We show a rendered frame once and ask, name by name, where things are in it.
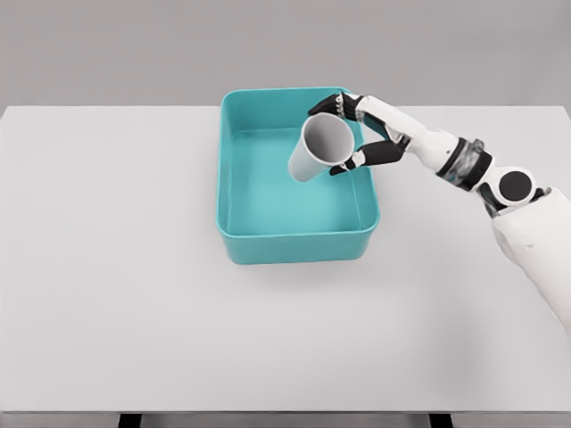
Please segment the teal plastic basket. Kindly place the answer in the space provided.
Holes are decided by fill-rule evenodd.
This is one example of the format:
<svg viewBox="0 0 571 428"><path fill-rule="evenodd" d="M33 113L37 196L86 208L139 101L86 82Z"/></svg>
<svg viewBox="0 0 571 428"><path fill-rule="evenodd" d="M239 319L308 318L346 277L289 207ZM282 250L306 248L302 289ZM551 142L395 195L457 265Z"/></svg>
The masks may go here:
<svg viewBox="0 0 571 428"><path fill-rule="evenodd" d="M339 86L238 89L221 101L216 225L236 264L349 260L380 219L367 168L300 183L287 163L308 110Z"/></svg>

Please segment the white paper cup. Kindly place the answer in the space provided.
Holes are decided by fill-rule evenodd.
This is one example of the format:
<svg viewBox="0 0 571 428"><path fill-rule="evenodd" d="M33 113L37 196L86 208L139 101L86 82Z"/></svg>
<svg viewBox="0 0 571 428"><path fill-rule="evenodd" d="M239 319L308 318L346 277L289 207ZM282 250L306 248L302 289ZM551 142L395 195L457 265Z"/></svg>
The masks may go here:
<svg viewBox="0 0 571 428"><path fill-rule="evenodd" d="M307 182L347 161L353 150L353 133L343 119L330 113L315 114L302 125L288 172L294 180Z"/></svg>

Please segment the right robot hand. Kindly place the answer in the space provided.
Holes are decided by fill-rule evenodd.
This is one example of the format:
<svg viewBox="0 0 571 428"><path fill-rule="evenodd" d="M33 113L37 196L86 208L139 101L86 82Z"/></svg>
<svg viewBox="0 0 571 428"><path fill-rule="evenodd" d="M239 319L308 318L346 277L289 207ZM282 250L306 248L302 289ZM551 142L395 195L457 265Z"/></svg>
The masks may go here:
<svg viewBox="0 0 571 428"><path fill-rule="evenodd" d="M362 166L376 166L400 161L414 141L425 136L427 128L392 105L372 95L340 92L309 109L310 116L331 113L341 119L359 122L381 135L384 140L364 144L350 158L329 170L330 176Z"/></svg>

